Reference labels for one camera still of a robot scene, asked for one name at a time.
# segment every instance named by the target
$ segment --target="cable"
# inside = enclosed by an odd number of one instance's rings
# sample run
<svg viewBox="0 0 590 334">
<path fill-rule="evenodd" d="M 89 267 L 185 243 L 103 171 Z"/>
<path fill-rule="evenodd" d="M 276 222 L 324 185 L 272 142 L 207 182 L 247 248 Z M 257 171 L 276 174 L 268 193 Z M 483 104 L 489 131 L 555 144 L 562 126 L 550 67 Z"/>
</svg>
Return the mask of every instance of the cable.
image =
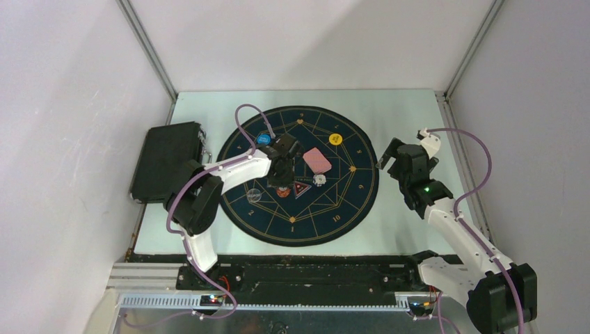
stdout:
<svg viewBox="0 0 590 334">
<path fill-rule="evenodd" d="M 258 113 L 260 113 L 260 115 L 262 115 L 262 118 L 264 119 L 264 123 L 266 124 L 266 128 L 269 130 L 271 138 L 275 138 L 275 133 L 273 132 L 273 128 L 271 127 L 271 123 L 269 123 L 269 119 L 266 118 L 266 115 L 257 106 L 254 106 L 249 103 L 242 104 L 241 106 L 238 106 L 238 108 L 236 109 L 236 115 L 235 115 L 236 124 L 238 124 L 238 130 L 241 132 L 241 134 L 244 135 L 244 137 L 246 137 L 246 139 L 250 143 L 250 146 L 252 147 L 252 151 L 250 151 L 250 154 L 254 154 L 254 151 L 256 151 L 256 144 L 254 144 L 254 140 L 252 138 L 250 138 L 250 136 L 246 133 L 246 130 L 244 130 L 243 127 L 241 127 L 239 120 L 238 120 L 238 111 L 240 109 L 244 108 L 245 106 L 249 106 L 250 108 L 256 109 L 256 111 L 258 111 Z"/>
<path fill-rule="evenodd" d="M 494 252 L 488 247 L 488 245 L 486 245 L 486 243 L 483 240 L 481 240 L 481 238 L 479 238 L 479 236 L 469 226 L 469 224 L 467 224 L 462 218 L 459 218 L 459 203 L 462 200 L 466 199 L 467 197 L 471 196 L 472 194 L 478 192 L 478 190 L 480 190 L 490 179 L 490 175 L 492 173 L 492 156 L 490 154 L 490 151 L 488 150 L 486 144 L 484 144 L 484 142 L 481 141 L 481 139 L 477 138 L 474 134 L 467 132 L 465 130 L 452 129 L 449 127 L 441 127 L 438 129 L 427 130 L 427 132 L 431 132 L 431 133 L 434 133 L 434 132 L 457 132 L 460 134 L 464 134 L 464 135 L 470 137 L 471 139 L 475 140 L 481 146 L 481 148 L 484 149 L 484 152 L 486 153 L 486 158 L 488 160 L 488 171 L 486 173 L 486 176 L 484 177 L 484 180 L 481 181 L 481 183 L 478 186 L 476 186 L 473 190 L 468 191 L 467 193 L 465 193 L 462 196 L 459 196 L 459 198 L 457 198 L 457 201 L 455 201 L 455 204 L 453 206 L 453 211 L 455 214 L 455 218 L 457 218 L 457 220 L 463 226 L 463 228 L 465 228 L 467 230 L 467 232 L 469 232 L 469 234 L 471 234 L 473 239 L 475 239 L 475 241 L 477 241 L 477 243 L 481 245 L 481 247 L 486 251 L 486 253 L 488 254 L 488 256 L 490 258 L 494 257 Z M 512 297 L 514 297 L 514 305 L 516 306 L 516 314 L 518 315 L 518 334 L 524 334 L 525 320 L 524 320 L 524 316 L 523 316 L 523 307 L 520 304 L 520 298 L 518 297 L 518 292 L 516 291 L 516 287 L 514 286 L 514 282 L 512 281 L 512 278 L 510 277 L 510 275 L 508 274 L 508 271 L 506 270 L 506 268 L 504 268 L 502 263 L 495 257 L 493 258 L 493 261 L 497 265 L 497 267 L 500 269 L 500 271 L 502 272 L 502 275 L 504 276 L 504 278 L 508 282 L 508 286 L 510 287 Z"/>
<path fill-rule="evenodd" d="M 254 141 L 250 138 L 250 136 L 246 133 L 246 130 L 241 126 L 239 119 L 238 119 L 238 112 L 240 111 L 240 109 L 249 106 L 250 108 L 254 108 L 256 111 L 258 111 L 258 113 L 260 115 L 262 115 L 262 118 L 264 119 L 264 123 L 266 124 L 266 127 L 269 130 L 269 133 L 271 135 L 271 138 L 275 138 L 275 134 L 273 132 L 273 128 L 271 126 L 271 124 L 269 123 L 268 118 L 266 118 L 266 115 L 262 112 L 262 110 L 260 110 L 258 107 L 252 105 L 252 104 L 242 104 L 240 106 L 238 106 L 236 108 L 236 112 L 235 112 L 235 120 L 236 120 L 236 124 L 238 126 L 238 130 L 246 137 L 246 139 L 248 140 L 248 142 L 250 143 L 251 146 L 251 151 L 250 154 L 254 154 L 254 152 L 256 152 L 256 144 L 254 144 Z M 232 166 L 235 165 L 241 161 L 247 160 L 248 156 L 243 156 L 243 157 L 239 157 L 230 161 L 227 161 L 223 164 L 221 164 L 220 166 L 222 168 L 228 167 L 228 166 Z M 170 209 L 168 210 L 168 216 L 166 217 L 166 230 L 169 233 L 172 234 L 178 234 L 181 236 L 182 239 L 182 245 L 184 246 L 184 250 L 186 251 L 186 254 L 188 256 L 189 262 L 191 263 L 191 265 L 195 268 L 195 270 L 197 271 L 197 273 L 199 274 L 199 276 L 201 276 L 202 279 L 204 279 L 205 281 L 207 281 L 209 284 L 213 285 L 215 288 L 219 289 L 220 291 L 222 291 L 225 295 L 227 295 L 228 297 L 230 297 L 230 299 L 232 300 L 232 309 L 231 311 L 229 311 L 229 313 L 224 314 L 224 315 L 204 315 L 203 313 L 199 313 L 196 312 L 194 310 L 192 311 L 181 311 L 178 313 L 175 313 L 173 315 L 170 315 L 162 320 L 159 320 L 153 324 L 148 324 L 148 325 L 133 325 L 130 324 L 126 319 L 123 319 L 123 322 L 132 328 L 149 328 L 149 327 L 153 327 L 153 326 L 157 326 L 159 324 L 164 323 L 165 321 L 168 321 L 174 317 L 178 317 L 180 315 L 187 315 L 187 314 L 192 314 L 192 315 L 199 315 L 199 318 L 204 319 L 204 318 L 208 318 L 208 319 L 222 319 L 222 318 L 226 318 L 229 317 L 230 315 L 232 315 L 237 307 L 238 307 L 238 303 L 236 301 L 236 298 L 234 297 L 233 294 L 231 294 L 226 288 L 221 287 L 219 284 L 217 284 L 216 282 L 214 282 L 211 278 L 209 278 L 197 265 L 196 260 L 194 259 L 194 257 L 189 256 L 190 254 L 190 248 L 189 248 L 189 244 L 186 240 L 186 237 L 184 236 L 184 233 L 182 231 L 179 230 L 174 230 L 172 229 L 172 219 L 174 216 L 174 211 L 176 210 L 176 207 L 178 206 L 178 203 L 180 202 L 180 199 L 182 198 L 182 196 L 184 196 L 184 194 L 191 188 L 191 186 L 193 186 L 193 184 L 195 184 L 195 182 L 197 182 L 201 177 L 205 176 L 206 174 L 214 171 L 214 170 L 218 170 L 219 166 L 215 166 L 215 167 L 211 167 L 208 169 L 205 169 L 204 171 L 198 173 L 197 175 L 193 176 L 178 192 L 178 194 L 176 195 L 176 198 L 174 199 L 174 201 L 172 201 L 172 205 L 170 206 Z"/>
<path fill-rule="evenodd" d="M 440 315 L 433 315 L 433 316 L 424 316 L 424 317 L 416 317 L 415 315 L 413 315 L 410 312 L 406 312 L 406 314 L 413 318 L 414 321 L 418 321 L 418 320 L 432 320 L 432 319 L 438 319 L 439 321 L 444 321 L 447 324 L 449 324 L 451 327 L 453 327 L 453 329 L 455 330 L 455 332 L 457 334 L 461 334 L 461 331 L 459 330 L 459 328 L 457 327 L 457 325 L 455 325 L 452 321 L 450 321 L 449 319 L 445 318 L 445 317 L 441 317 Z"/>
</svg>

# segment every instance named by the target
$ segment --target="red triangle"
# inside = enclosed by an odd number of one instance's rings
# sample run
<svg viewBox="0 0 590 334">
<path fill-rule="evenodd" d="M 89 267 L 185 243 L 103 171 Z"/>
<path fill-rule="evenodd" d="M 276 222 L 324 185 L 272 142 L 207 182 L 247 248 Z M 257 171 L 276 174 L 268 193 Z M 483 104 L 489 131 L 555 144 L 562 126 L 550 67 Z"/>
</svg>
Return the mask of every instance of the red triangle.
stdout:
<svg viewBox="0 0 590 334">
<path fill-rule="evenodd" d="M 310 190 L 312 186 L 306 183 L 297 182 L 293 183 L 293 192 L 295 193 L 295 199 L 299 198 L 299 196 L 303 195 L 306 191 Z"/>
</svg>

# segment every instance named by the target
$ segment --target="white table surface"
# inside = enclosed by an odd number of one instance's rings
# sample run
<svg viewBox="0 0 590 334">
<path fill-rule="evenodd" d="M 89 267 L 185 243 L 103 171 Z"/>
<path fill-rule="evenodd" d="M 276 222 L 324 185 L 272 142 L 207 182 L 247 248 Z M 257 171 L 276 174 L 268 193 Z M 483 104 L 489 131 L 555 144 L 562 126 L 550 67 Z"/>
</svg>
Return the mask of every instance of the white table surface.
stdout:
<svg viewBox="0 0 590 334">
<path fill-rule="evenodd" d="M 355 122 L 372 141 L 379 158 L 395 136 L 406 143 L 417 143 L 418 129 L 443 127 L 432 90 L 279 90 L 252 92 L 180 93 L 172 123 L 196 121 L 207 132 L 207 149 L 214 159 L 229 135 L 236 129 L 237 106 L 250 103 L 263 111 L 288 105 L 320 106 Z M 244 122 L 256 111 L 241 110 Z M 459 197 L 464 189 L 450 142 L 442 135 L 437 154 L 440 163 L 432 177 L 444 182 Z M 379 190 L 370 213 L 352 231 L 325 244 L 284 247 L 259 241 L 242 232 L 220 208 L 212 226 L 214 248 L 219 254 L 242 255 L 407 255 L 433 250 L 440 254 L 454 251 L 434 228 L 404 204 L 397 181 L 381 172 Z M 471 218 L 467 205 L 463 212 Z M 166 215 L 161 204 L 145 210 L 136 254 L 182 254 L 180 237 L 166 231 Z"/>
</svg>

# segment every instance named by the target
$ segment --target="blue bottle cap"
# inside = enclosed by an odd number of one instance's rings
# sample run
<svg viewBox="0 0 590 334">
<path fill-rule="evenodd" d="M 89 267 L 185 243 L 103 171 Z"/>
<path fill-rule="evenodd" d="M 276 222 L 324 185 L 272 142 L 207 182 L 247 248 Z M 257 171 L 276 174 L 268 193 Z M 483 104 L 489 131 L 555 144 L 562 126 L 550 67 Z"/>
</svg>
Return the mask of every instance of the blue bottle cap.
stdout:
<svg viewBox="0 0 590 334">
<path fill-rule="evenodd" d="M 268 134 L 261 134 L 260 136 L 258 136 L 258 138 L 256 139 L 256 142 L 259 144 L 265 144 L 268 145 L 271 143 L 271 137 Z"/>
</svg>

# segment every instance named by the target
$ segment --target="red object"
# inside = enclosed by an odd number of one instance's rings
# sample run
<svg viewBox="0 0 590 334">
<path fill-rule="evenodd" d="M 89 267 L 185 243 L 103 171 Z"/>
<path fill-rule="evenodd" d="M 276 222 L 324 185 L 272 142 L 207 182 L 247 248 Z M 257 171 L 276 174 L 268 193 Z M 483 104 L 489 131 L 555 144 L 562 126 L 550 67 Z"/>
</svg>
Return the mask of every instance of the red object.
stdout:
<svg viewBox="0 0 590 334">
<path fill-rule="evenodd" d="M 303 193 L 310 190 L 311 188 L 312 188 L 312 186 L 310 186 L 309 184 L 295 181 L 293 183 L 293 191 L 295 192 L 295 199 L 301 197 L 301 195 L 303 195 Z"/>
<path fill-rule="evenodd" d="M 291 193 L 291 189 L 286 188 L 285 190 L 281 190 L 277 188 L 277 195 L 278 197 L 285 198 Z"/>
</svg>

